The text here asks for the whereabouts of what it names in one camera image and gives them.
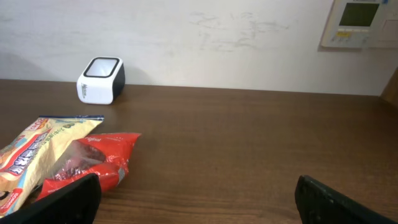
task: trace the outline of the snack bag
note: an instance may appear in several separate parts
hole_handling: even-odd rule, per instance
[[[128,174],[128,162],[140,134],[94,134],[73,141],[43,183],[37,200],[84,177],[96,174],[102,192],[117,186]]]
[[[0,217],[18,210],[67,146],[83,138],[104,116],[39,116],[0,150]]]

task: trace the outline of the yellow sticker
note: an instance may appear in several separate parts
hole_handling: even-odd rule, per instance
[[[337,32],[338,37],[351,37],[351,32]]]

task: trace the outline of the yellow snack bag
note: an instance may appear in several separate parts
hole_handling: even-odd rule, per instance
[[[39,116],[0,150],[0,217],[18,210],[68,145],[85,137],[104,116]]]

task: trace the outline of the red snack bag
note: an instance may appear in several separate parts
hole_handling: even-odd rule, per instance
[[[102,192],[117,186],[128,174],[127,164],[140,134],[92,134],[73,141],[43,183],[37,200],[84,177],[97,174]]]

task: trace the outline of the brown wooden panel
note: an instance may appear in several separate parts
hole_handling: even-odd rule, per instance
[[[380,97],[398,108],[398,68]]]
[[[39,114],[142,133],[95,223],[300,223],[300,174],[398,220],[398,113],[378,97],[128,85],[87,105],[75,88],[0,80],[0,145]]]

